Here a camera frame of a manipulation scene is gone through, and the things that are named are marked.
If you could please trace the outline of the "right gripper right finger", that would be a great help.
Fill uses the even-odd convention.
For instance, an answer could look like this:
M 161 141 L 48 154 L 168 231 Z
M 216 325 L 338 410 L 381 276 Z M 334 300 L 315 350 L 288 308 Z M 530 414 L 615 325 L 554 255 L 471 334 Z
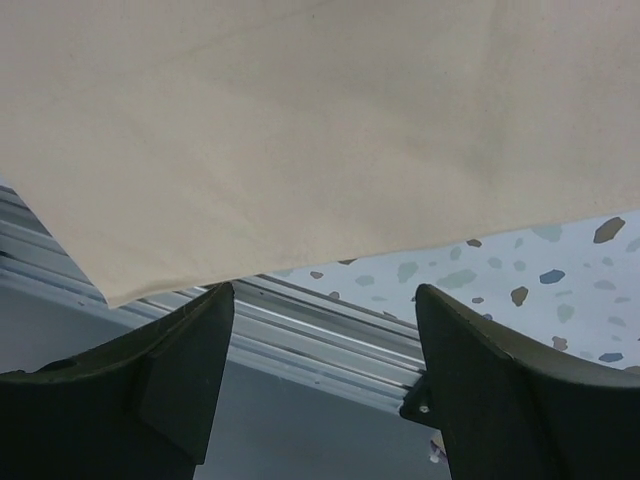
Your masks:
M 636 479 L 639 376 L 576 358 L 416 292 L 426 369 L 414 420 L 442 434 L 454 479 Z

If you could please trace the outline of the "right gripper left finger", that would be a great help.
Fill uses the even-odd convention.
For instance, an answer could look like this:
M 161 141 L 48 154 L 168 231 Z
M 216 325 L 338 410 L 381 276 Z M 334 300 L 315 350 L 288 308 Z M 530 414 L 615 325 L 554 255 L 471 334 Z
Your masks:
M 234 321 L 222 283 L 164 317 L 1 377 L 5 479 L 190 479 L 205 461 Z

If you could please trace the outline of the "beige cloth drape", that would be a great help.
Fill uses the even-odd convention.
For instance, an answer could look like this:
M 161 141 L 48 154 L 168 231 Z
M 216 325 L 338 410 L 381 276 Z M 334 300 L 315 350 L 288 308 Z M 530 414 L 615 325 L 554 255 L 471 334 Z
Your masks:
M 1 174 L 108 303 L 639 205 L 635 1 L 5 1 Z

